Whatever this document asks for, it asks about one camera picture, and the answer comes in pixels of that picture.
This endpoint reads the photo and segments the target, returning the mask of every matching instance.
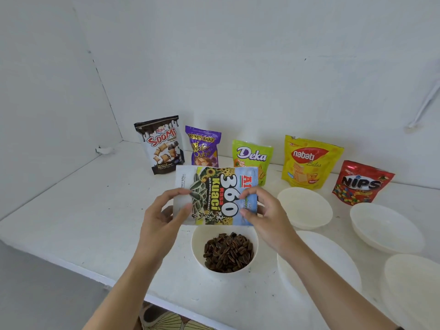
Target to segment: pile of sunflower seeds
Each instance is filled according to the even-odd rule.
[[[202,183],[198,174],[194,175],[194,183],[190,186],[190,196],[193,203],[193,214],[196,214],[207,203],[206,200],[206,186]]]
[[[205,244],[205,266],[212,271],[231,273],[241,270],[253,259],[253,245],[243,235],[219,234]]]

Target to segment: person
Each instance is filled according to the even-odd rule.
[[[180,225],[191,212],[184,206],[173,218],[173,207],[162,208],[187,189],[165,191],[146,209],[139,243],[127,269],[83,330],[132,330],[153,277],[171,250]],[[278,199],[252,187],[240,195],[257,194],[258,213],[241,209],[261,238],[296,271],[331,330],[396,330],[397,325],[370,304],[302,242]]]

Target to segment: bowl of sunflower seeds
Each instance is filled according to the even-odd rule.
[[[258,235],[251,226],[200,225],[191,248],[195,259],[218,278],[248,273],[258,251]]]

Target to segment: forearm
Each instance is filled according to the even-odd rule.
[[[332,330],[397,328],[302,241],[292,243],[285,259]]]
[[[132,330],[160,264],[131,260],[83,330]]]

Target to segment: snack package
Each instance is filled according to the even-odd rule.
[[[322,188],[344,148],[286,135],[282,179],[293,187]]]
[[[256,213],[257,196],[238,199],[247,187],[258,185],[258,168],[213,168],[182,165],[176,169],[176,187],[192,190],[189,195],[174,198],[173,215],[192,202],[193,211],[184,224],[223,224],[250,226],[240,209]]]
[[[221,133],[201,130],[191,126],[185,127],[185,132],[190,138],[193,154],[191,163],[218,168],[217,145],[220,142]]]
[[[344,161],[333,193],[348,205],[372,202],[394,174],[353,161]]]
[[[266,174],[274,149],[259,146],[246,141],[232,141],[232,158],[234,167],[258,167],[258,185],[266,183]]]
[[[185,162],[184,151],[180,149],[179,116],[154,119],[135,123],[136,132],[142,139],[146,156],[151,159],[151,169],[155,175],[167,174],[176,165]]]

